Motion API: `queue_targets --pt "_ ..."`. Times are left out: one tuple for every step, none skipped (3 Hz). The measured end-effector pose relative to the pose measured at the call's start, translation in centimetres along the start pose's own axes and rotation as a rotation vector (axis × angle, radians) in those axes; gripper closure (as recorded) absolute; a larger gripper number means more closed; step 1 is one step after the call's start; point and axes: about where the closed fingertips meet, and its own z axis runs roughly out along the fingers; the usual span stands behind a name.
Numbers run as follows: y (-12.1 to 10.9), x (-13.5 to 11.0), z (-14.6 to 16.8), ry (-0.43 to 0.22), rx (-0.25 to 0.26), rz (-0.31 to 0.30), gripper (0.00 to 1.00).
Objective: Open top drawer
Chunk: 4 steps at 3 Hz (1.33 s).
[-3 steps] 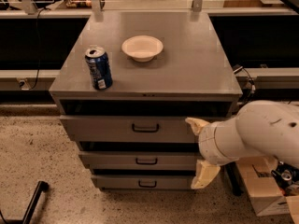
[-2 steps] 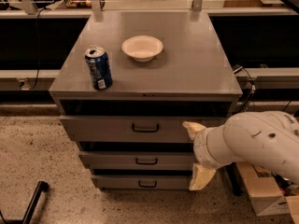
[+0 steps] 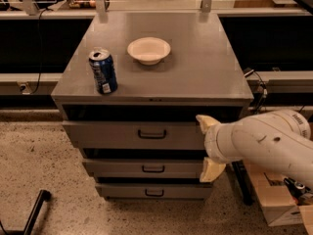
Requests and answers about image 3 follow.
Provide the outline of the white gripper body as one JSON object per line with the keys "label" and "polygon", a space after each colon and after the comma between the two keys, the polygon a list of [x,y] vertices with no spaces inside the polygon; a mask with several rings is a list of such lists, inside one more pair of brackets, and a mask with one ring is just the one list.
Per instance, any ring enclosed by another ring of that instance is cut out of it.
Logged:
{"label": "white gripper body", "polygon": [[243,158],[232,140],[233,127],[232,123],[218,123],[211,126],[205,134],[204,147],[216,163],[230,164]]}

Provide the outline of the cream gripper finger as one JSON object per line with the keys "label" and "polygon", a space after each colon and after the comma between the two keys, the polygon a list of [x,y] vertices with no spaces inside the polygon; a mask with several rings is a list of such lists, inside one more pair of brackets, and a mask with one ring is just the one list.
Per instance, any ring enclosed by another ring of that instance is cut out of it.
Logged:
{"label": "cream gripper finger", "polygon": [[219,121],[211,116],[196,115],[196,120],[200,124],[201,132],[203,134],[206,134],[212,126],[219,124]]}
{"label": "cream gripper finger", "polygon": [[213,182],[221,175],[225,167],[226,167],[225,164],[219,164],[210,158],[205,158],[203,160],[200,182],[201,183]]}

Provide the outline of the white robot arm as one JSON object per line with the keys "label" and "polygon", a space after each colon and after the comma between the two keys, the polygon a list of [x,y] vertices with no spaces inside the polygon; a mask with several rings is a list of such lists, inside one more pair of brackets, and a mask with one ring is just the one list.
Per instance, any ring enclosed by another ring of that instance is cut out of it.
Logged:
{"label": "white robot arm", "polygon": [[248,160],[313,188],[313,141],[306,118],[293,110],[272,111],[221,123],[198,115],[204,147],[219,164]]}

